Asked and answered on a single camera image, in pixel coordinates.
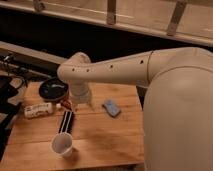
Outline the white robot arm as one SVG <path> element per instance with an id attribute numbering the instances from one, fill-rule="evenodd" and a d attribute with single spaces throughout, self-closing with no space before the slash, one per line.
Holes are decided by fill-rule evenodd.
<path id="1" fill-rule="evenodd" d="M 90 82 L 146 89 L 145 171 L 213 171 L 213 53 L 198 47 L 142 52 L 92 63 L 78 52 L 57 69 L 74 105 Z"/>

